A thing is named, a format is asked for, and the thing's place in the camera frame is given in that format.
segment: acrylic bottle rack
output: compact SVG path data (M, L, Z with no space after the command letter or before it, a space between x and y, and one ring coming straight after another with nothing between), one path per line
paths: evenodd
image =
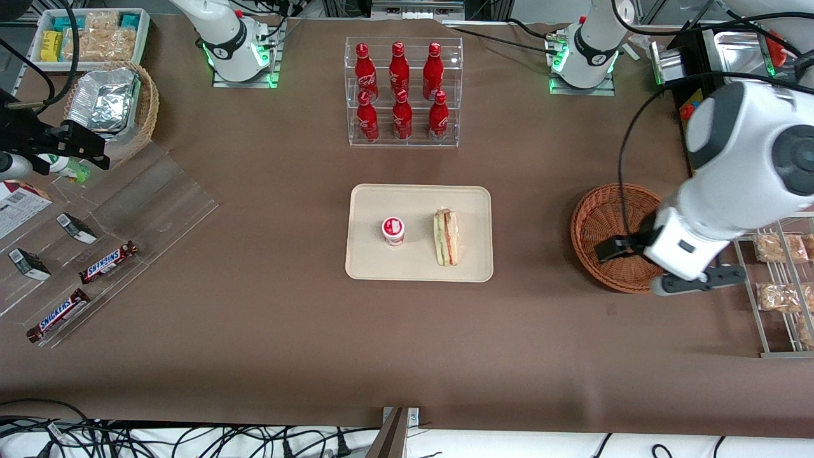
M393 134L393 105L395 97L390 88L390 60L393 42L405 45L405 58L409 63L409 104L413 107L413 136L399 140ZM433 143L428 136L429 113L433 102L422 96L423 69L427 61L430 43L441 45L441 61L444 63L444 82L441 89L447 93L449 120L443 142ZM356 46L365 43L370 59L376 67L379 98L373 102L379 119L379 139L367 143L359 129L356 111L359 87L356 79ZM345 99L348 105L348 141L353 146L374 148L456 147L461 140L461 98L463 89L463 39L462 38L407 38L407 37L348 37L345 42Z

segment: sandwich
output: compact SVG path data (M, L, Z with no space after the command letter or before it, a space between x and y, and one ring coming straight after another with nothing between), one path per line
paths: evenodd
M432 232L435 236L435 256L441 266L456 266L457 257L457 216L450 209L440 209L432 219Z

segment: snickers bar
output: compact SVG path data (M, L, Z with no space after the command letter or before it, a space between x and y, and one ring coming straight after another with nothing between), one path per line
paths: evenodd
M90 302L90 299L87 294L77 288L77 290L71 294L71 297L65 300L56 310L49 313L40 324L29 329L25 333L25 336L28 337L31 342L39 341L47 333L58 329L62 325L60 322L75 315L82 307L86 306L88 302Z
M108 254L93 266L79 272L79 278L82 280L82 284L88 284L96 280L136 253L138 253L138 248L136 248L132 240L121 245L116 251Z

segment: yellow package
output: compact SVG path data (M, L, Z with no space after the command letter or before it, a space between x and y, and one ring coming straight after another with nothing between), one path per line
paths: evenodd
M59 60L59 50L62 49L62 33L54 30L46 30L42 33L42 50L40 60L42 62L56 62Z

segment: aluminum foil container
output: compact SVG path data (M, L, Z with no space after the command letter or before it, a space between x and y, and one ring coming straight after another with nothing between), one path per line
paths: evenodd
M134 122L139 88L129 68L88 72L79 78L68 119L100 134L121 132Z

